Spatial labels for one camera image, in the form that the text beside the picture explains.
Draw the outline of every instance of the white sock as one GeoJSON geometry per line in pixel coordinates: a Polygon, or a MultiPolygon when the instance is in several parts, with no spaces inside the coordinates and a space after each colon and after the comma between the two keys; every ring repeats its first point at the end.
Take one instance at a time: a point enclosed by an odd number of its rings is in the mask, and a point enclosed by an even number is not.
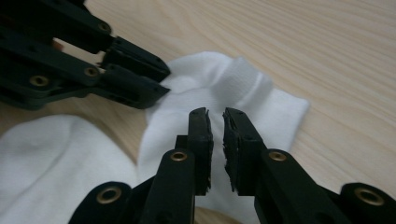
{"type": "Polygon", "coordinates": [[[0,138],[0,223],[68,223],[96,186],[134,187],[136,168],[84,119],[58,115],[26,122],[0,138]]]}

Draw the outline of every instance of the white cloth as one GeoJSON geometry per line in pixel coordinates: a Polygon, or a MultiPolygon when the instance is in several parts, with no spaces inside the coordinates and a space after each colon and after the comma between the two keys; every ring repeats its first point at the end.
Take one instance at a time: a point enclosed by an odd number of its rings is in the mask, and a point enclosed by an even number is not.
{"type": "Polygon", "coordinates": [[[209,109],[214,150],[212,189],[197,197],[196,205],[218,210],[242,223],[257,223],[252,197],[231,192],[222,151],[225,107],[247,113],[270,148],[289,150],[309,103],[273,88],[271,78],[243,58],[202,52],[170,62],[172,75],[162,85],[171,91],[147,110],[148,127],[138,158],[142,180],[156,174],[164,152],[173,149],[178,134],[187,134],[188,115],[198,107],[209,109]]]}
{"type": "Polygon", "coordinates": [[[58,115],[26,122],[0,139],[0,224],[65,224],[96,186],[134,187],[128,157],[84,119],[58,115]]]}

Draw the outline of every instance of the screw hole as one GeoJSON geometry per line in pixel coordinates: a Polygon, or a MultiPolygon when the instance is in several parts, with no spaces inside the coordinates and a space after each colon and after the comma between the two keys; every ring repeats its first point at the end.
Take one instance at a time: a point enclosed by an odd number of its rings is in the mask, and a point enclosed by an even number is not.
{"type": "Polygon", "coordinates": [[[175,152],[171,155],[172,161],[184,161],[187,159],[187,154],[184,152],[175,152]]]}
{"type": "Polygon", "coordinates": [[[88,77],[96,77],[98,75],[98,71],[92,67],[86,68],[84,73],[88,77]]]}
{"type": "Polygon", "coordinates": [[[287,158],[284,154],[280,152],[270,152],[269,156],[274,161],[285,161],[287,158]]]}
{"type": "Polygon", "coordinates": [[[355,189],[355,195],[365,203],[374,206],[381,206],[385,203],[384,199],[377,193],[370,189],[358,188],[355,189]]]}
{"type": "Polygon", "coordinates": [[[32,85],[37,86],[37,87],[44,87],[50,83],[50,81],[46,77],[43,77],[43,76],[30,77],[29,81],[32,85]]]}
{"type": "Polygon", "coordinates": [[[108,187],[98,193],[96,201],[101,204],[114,203],[121,196],[121,193],[119,187],[108,187]]]}
{"type": "Polygon", "coordinates": [[[106,32],[109,32],[110,31],[110,27],[106,24],[106,23],[99,23],[99,29],[101,29],[101,30],[103,30],[103,31],[106,31],[106,32]]]}

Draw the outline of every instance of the black plastic part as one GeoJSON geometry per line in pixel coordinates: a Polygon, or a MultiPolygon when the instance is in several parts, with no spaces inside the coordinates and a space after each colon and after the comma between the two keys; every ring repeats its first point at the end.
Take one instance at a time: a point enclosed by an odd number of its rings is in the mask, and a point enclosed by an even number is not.
{"type": "Polygon", "coordinates": [[[236,189],[240,196],[253,196],[259,177],[260,156],[266,146],[244,112],[226,108],[223,117],[225,169],[232,189],[236,189]]]}
{"type": "Polygon", "coordinates": [[[195,195],[206,195],[210,189],[213,134],[204,107],[190,112],[187,149],[195,156],[195,195]]]}
{"type": "Polygon", "coordinates": [[[84,0],[0,1],[0,101],[36,110],[95,93],[139,109],[154,105],[169,92],[158,83],[169,68],[110,34],[110,26],[93,16],[84,0]],[[55,37],[91,53],[109,50],[101,66],[110,71],[61,52],[55,37]]]}
{"type": "Polygon", "coordinates": [[[373,186],[346,184],[339,200],[342,210],[353,223],[396,223],[396,201],[373,186]]]}
{"type": "Polygon", "coordinates": [[[175,148],[187,148],[187,135],[178,135],[176,137],[175,148]]]}
{"type": "Polygon", "coordinates": [[[76,3],[2,0],[0,15],[10,18],[15,30],[48,45],[57,37],[91,53],[106,50],[113,39],[110,26],[76,3]]]}
{"type": "Polygon", "coordinates": [[[257,189],[261,206],[256,209],[267,208],[262,210],[265,217],[278,213],[282,219],[277,222],[283,223],[350,223],[327,193],[285,151],[268,149],[262,153],[261,181],[261,188],[257,189]],[[263,205],[268,199],[273,202],[271,209],[263,205]]]}
{"type": "Polygon", "coordinates": [[[107,182],[93,189],[78,206],[69,224],[120,224],[131,200],[131,188],[107,182]]]}
{"type": "Polygon", "coordinates": [[[2,36],[0,54],[10,62],[14,62],[14,64],[2,66],[0,78],[8,78],[14,83],[20,83],[15,76],[23,76],[25,73],[21,74],[18,70],[20,66],[25,66],[36,69],[35,75],[51,74],[85,86],[93,86],[100,79],[99,69],[92,64],[4,27],[0,27],[0,35],[2,36]]]}
{"type": "Polygon", "coordinates": [[[157,82],[161,82],[171,73],[168,66],[159,57],[121,37],[114,38],[101,66],[105,68],[110,63],[116,63],[134,71],[139,76],[149,77],[157,82]]]}
{"type": "Polygon", "coordinates": [[[78,206],[69,224],[137,224],[143,213],[154,177],[131,189],[120,182],[107,182],[93,189],[78,206]],[[99,203],[98,197],[120,197],[113,203],[99,203]]]}
{"type": "Polygon", "coordinates": [[[194,154],[174,149],[163,155],[139,224],[187,224],[194,219],[194,154]]]}
{"type": "Polygon", "coordinates": [[[115,64],[109,64],[92,93],[138,109],[154,105],[169,89],[115,64]]]}

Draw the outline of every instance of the light wood surface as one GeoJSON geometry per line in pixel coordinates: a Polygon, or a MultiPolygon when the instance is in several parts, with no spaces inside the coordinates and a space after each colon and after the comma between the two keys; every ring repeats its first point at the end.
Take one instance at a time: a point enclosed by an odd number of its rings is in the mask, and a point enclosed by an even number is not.
{"type": "MultiPolygon", "coordinates": [[[[89,0],[87,6],[113,35],[166,62],[204,50],[246,57],[278,88],[310,101],[291,154],[318,184],[338,192],[364,182],[396,197],[396,1],[89,0]]],[[[0,134],[63,113],[95,123],[135,161],[144,111],[97,96],[34,112],[0,104],[0,134]]]]}

